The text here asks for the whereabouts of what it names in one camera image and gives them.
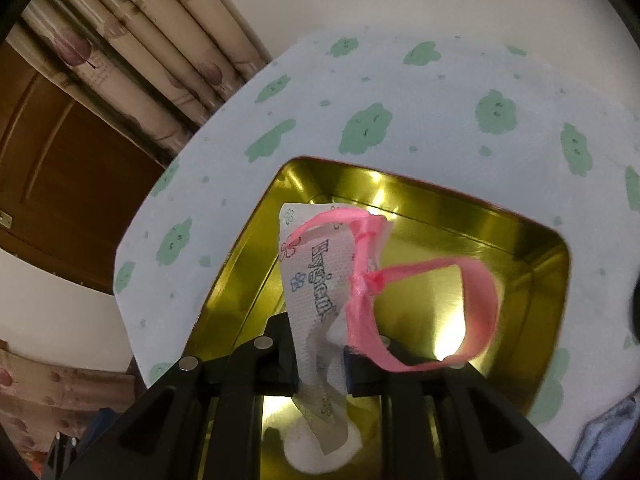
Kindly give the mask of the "red gold toffee tin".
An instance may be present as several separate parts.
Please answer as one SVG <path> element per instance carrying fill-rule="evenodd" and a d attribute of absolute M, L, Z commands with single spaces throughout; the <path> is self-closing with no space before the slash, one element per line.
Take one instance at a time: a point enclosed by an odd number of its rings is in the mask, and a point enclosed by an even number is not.
<path fill-rule="evenodd" d="M 497 330 L 469 362 L 525 417 L 552 360 L 563 316 L 570 255 L 539 223 L 454 191 L 344 162 L 299 157 L 274 176 L 235 242 L 186 343 L 203 360 L 260 336 L 285 311 L 279 259 L 286 204 L 352 206 L 393 223 L 383 266 L 468 257 L 484 263 L 498 292 Z M 465 335 L 460 271 L 455 266 L 390 284 L 374 304 L 390 351 L 413 364 L 456 352 Z M 377 396 L 350 398 L 347 411 L 362 447 L 337 479 L 381 477 Z"/>

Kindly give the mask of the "white packet pink ribbon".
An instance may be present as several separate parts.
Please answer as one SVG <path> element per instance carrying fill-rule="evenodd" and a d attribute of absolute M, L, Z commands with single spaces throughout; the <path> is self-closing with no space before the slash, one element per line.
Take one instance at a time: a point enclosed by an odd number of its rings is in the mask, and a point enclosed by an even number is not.
<path fill-rule="evenodd" d="M 458 367 L 494 338 L 498 292 L 478 260 L 445 257 L 381 268 L 393 223 L 358 207 L 286 204 L 280 210 L 279 259 L 291 325 L 300 419 L 286 430 L 284 455 L 304 474 L 325 474 L 349 463 L 362 447 L 346 411 L 347 359 L 361 356 L 390 373 Z M 465 335 L 443 359 L 409 365 L 390 353 L 374 316 L 389 284 L 455 266 L 460 271 Z"/>

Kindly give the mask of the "rolled light blue towel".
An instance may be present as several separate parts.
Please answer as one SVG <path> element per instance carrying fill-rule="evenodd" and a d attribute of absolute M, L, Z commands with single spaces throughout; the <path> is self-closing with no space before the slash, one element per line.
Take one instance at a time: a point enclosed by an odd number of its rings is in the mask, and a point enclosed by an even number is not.
<path fill-rule="evenodd" d="M 639 391 L 585 426 L 570 464 L 582 479 L 602 479 L 639 423 Z"/>

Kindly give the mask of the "dark wooden door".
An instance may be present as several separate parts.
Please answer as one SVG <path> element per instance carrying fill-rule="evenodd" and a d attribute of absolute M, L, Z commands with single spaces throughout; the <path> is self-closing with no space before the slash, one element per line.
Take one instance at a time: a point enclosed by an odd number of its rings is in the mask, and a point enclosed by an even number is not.
<path fill-rule="evenodd" d="M 2 249 L 111 292 L 116 248 L 162 171 L 2 44 Z"/>

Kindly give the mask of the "beige floral curtain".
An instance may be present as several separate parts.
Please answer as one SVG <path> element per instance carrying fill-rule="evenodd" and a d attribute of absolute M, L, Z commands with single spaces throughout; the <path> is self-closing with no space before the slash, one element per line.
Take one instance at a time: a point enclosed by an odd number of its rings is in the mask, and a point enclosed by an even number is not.
<path fill-rule="evenodd" d="M 1 0 L 1 38 L 157 159 L 267 64 L 224 0 Z"/>

